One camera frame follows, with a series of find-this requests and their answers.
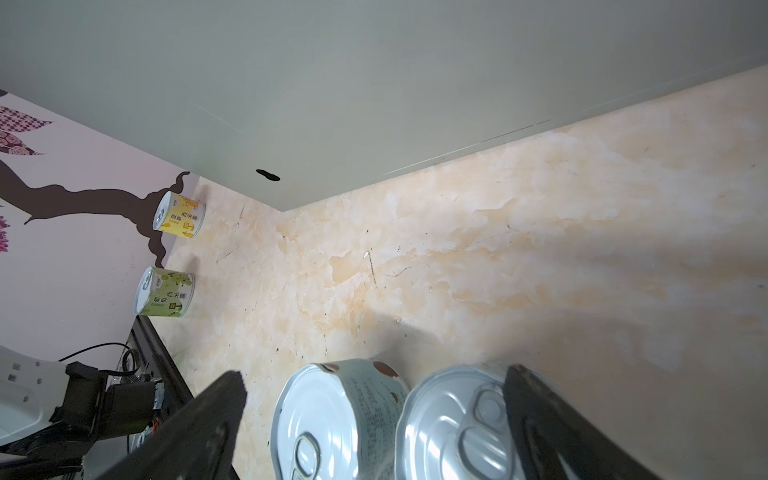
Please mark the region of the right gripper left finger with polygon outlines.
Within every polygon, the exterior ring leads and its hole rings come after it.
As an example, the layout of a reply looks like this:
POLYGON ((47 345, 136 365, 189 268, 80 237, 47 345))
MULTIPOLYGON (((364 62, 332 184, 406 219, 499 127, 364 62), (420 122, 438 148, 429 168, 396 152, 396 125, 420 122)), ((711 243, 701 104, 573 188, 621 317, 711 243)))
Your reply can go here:
POLYGON ((247 402, 240 372, 222 374, 103 479, 228 479, 247 402))

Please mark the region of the teal can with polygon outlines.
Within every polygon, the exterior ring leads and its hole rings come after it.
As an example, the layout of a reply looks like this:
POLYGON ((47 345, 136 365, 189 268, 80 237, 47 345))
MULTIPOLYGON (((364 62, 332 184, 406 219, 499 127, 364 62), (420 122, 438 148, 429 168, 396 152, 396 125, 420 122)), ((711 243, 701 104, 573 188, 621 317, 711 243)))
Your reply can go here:
POLYGON ((398 421, 397 479, 523 479, 507 419, 504 366, 437 371, 409 394, 398 421))
POLYGON ((409 387, 370 359, 312 363, 277 401, 270 453, 278 479, 392 479, 409 387))

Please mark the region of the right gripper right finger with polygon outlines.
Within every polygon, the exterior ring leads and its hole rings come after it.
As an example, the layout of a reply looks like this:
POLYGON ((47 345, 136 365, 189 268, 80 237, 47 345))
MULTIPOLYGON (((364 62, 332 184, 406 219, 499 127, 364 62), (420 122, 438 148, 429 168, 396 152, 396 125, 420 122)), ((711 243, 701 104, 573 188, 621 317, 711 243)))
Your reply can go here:
POLYGON ((503 396, 513 442, 527 479, 658 477, 527 367, 508 368, 503 396))

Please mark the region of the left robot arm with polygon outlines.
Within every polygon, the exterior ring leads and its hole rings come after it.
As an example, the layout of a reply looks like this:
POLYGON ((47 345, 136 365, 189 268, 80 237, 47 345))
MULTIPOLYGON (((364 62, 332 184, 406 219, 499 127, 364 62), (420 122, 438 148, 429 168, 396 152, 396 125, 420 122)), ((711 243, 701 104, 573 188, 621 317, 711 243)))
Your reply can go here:
POLYGON ((151 434, 164 385, 141 373, 137 349, 125 347, 123 359, 122 369, 108 370, 2 348, 2 478, 80 479, 97 442, 151 434))

